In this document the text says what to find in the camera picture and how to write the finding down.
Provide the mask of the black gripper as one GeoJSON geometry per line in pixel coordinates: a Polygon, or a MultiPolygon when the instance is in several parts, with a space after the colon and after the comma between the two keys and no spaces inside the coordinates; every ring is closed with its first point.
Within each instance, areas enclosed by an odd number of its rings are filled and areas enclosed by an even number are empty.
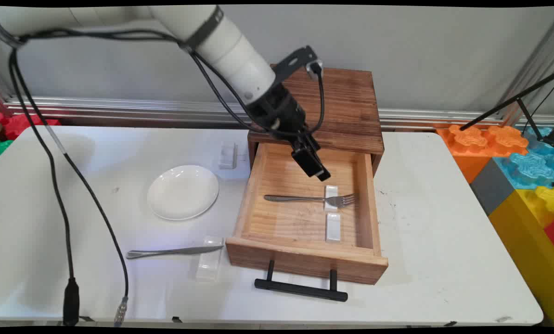
{"type": "Polygon", "coordinates": [[[305,111],[282,83],[248,104],[247,112],[258,126],[268,129],[271,138],[290,143],[294,149],[292,158],[309,177],[320,181],[330,178],[330,172],[317,154],[320,145],[313,135],[299,135],[308,129],[305,111]]]}

